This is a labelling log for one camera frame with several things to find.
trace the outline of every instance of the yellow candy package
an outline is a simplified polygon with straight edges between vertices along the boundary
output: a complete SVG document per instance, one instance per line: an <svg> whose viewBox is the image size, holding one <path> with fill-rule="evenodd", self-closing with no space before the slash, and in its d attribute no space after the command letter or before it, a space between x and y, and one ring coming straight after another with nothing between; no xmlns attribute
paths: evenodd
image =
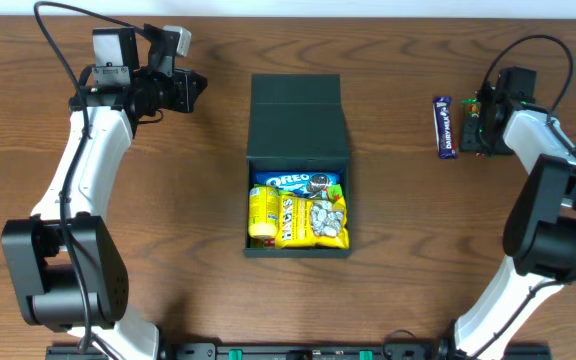
<svg viewBox="0 0 576 360"><path fill-rule="evenodd" d="M281 195L279 202L279 232L275 247L324 246L348 249L346 201L339 197L328 200L308 200Z"/></svg>

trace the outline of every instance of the box lid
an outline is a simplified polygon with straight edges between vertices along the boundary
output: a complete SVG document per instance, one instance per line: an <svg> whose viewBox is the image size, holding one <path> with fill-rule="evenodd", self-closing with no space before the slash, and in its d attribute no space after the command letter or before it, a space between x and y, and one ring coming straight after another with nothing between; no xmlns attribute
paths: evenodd
<svg viewBox="0 0 576 360"><path fill-rule="evenodd" d="M253 75L247 156L348 158L339 75Z"/></svg>

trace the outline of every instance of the yellow can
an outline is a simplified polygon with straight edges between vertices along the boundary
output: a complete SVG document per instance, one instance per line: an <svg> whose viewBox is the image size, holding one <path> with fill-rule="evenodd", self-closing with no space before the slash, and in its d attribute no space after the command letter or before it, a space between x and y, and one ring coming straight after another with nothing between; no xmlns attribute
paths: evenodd
<svg viewBox="0 0 576 360"><path fill-rule="evenodd" d="M250 190L248 234L257 239L274 239L279 231L277 189L260 186Z"/></svg>

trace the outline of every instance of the blue oreo package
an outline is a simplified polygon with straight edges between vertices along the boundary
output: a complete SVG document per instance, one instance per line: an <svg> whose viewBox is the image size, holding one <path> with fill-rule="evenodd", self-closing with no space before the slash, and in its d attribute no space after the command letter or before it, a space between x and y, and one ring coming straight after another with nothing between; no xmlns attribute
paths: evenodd
<svg viewBox="0 0 576 360"><path fill-rule="evenodd" d="M437 152L440 159L456 159L455 143L452 139L450 124L450 96L437 96L432 102L435 113L435 131L437 135Z"/></svg>
<svg viewBox="0 0 576 360"><path fill-rule="evenodd" d="M339 175L331 172L258 172L255 184L290 191L296 196L312 198L327 187L339 184Z"/></svg>

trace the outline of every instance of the open box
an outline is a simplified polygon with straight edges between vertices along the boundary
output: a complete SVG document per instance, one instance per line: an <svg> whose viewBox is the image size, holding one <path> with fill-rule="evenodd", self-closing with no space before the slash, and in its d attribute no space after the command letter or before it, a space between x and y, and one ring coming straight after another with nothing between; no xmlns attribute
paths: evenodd
<svg viewBox="0 0 576 360"><path fill-rule="evenodd" d="M248 257L347 257L353 242L348 132L341 108L339 75L253 75L248 132L248 193L258 171L339 172L347 205L350 248L251 248L246 211Z"/></svg>

